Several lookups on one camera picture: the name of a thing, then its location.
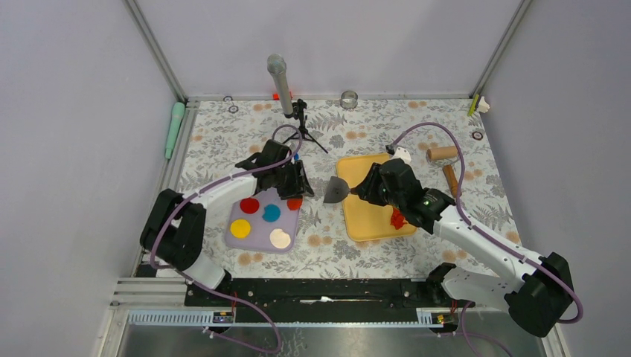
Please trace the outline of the yellow tray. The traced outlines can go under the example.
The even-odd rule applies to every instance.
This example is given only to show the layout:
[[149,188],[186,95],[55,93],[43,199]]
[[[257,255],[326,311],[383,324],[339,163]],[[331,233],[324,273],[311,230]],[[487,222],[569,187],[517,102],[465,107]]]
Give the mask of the yellow tray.
[[[387,153],[380,153],[341,158],[336,164],[336,173],[349,187],[355,187],[366,177],[373,163],[382,164],[390,157]],[[342,209],[347,234],[355,242],[406,237],[417,231],[415,226],[404,219],[400,219],[400,228],[392,225],[392,206],[371,205],[355,195],[349,195],[342,201]]]

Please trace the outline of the metal dough scraper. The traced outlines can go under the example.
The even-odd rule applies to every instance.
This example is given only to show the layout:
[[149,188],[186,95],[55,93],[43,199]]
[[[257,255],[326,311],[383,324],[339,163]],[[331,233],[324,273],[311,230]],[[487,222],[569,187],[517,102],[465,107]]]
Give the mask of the metal dough scraper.
[[355,190],[351,188],[343,178],[331,176],[324,193],[323,203],[340,203],[343,202],[349,195],[355,194]]

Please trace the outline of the red dough scrap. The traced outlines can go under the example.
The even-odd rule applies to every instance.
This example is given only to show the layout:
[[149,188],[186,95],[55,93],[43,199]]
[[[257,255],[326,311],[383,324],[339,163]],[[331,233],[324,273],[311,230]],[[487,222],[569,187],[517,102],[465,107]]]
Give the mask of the red dough scrap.
[[402,215],[398,209],[392,208],[390,224],[395,230],[398,231],[402,229],[404,226],[406,226],[408,223],[404,215]]

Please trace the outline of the purple tray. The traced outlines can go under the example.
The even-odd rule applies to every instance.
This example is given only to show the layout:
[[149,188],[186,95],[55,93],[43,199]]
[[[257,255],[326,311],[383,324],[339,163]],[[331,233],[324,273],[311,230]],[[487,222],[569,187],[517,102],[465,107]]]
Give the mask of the purple tray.
[[[273,254],[285,254],[289,252],[295,244],[300,210],[290,211],[286,206],[287,200],[281,199],[275,189],[262,191],[249,198],[256,198],[259,201],[260,208],[258,212],[252,215],[244,214],[239,207],[241,200],[234,203],[228,219],[228,228],[224,234],[225,244],[231,248],[239,248],[248,251],[260,251]],[[265,222],[262,219],[263,208],[270,204],[277,205],[281,209],[279,220],[272,223]],[[231,235],[229,227],[235,219],[246,219],[251,224],[252,231],[246,239],[236,239]],[[276,249],[270,243],[269,234],[275,228],[284,230],[292,237],[292,242],[287,248]]]

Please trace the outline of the wooden dough roller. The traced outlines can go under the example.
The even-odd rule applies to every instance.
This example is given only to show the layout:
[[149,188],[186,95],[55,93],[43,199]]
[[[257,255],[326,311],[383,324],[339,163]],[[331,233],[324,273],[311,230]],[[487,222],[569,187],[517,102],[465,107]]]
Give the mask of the wooden dough roller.
[[426,151],[429,161],[441,166],[446,178],[449,190],[454,198],[458,196],[459,180],[456,178],[454,164],[458,160],[458,151],[455,146],[433,147]]

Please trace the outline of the red dough ball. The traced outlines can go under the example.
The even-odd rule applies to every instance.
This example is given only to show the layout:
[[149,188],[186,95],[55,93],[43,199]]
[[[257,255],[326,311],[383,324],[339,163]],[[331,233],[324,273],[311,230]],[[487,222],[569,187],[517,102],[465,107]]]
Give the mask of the red dough ball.
[[288,199],[286,201],[286,206],[288,207],[288,209],[290,211],[300,210],[302,204],[303,204],[303,199],[302,198]]

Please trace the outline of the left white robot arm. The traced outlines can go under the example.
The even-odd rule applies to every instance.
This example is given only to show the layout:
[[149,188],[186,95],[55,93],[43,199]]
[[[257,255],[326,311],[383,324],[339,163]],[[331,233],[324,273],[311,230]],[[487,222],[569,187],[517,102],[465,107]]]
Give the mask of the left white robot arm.
[[202,296],[220,306],[231,295],[226,271],[202,253],[206,216],[242,199],[274,189],[281,199],[313,196],[304,164],[285,144],[268,140],[261,152],[233,171],[189,193],[161,191],[140,236],[155,270],[173,269],[202,287]]

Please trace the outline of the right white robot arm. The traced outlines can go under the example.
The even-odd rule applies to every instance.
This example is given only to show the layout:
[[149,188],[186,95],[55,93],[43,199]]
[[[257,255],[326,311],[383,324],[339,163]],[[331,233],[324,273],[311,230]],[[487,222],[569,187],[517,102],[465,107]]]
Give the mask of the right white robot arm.
[[469,215],[458,203],[434,188],[423,187],[403,160],[372,164],[350,193],[372,205],[392,206],[415,227],[445,239],[471,254],[492,271],[479,274],[442,263],[427,280],[427,297],[436,306],[467,300],[506,312],[524,331],[545,337],[574,304],[568,262],[557,253],[547,257],[514,245]]

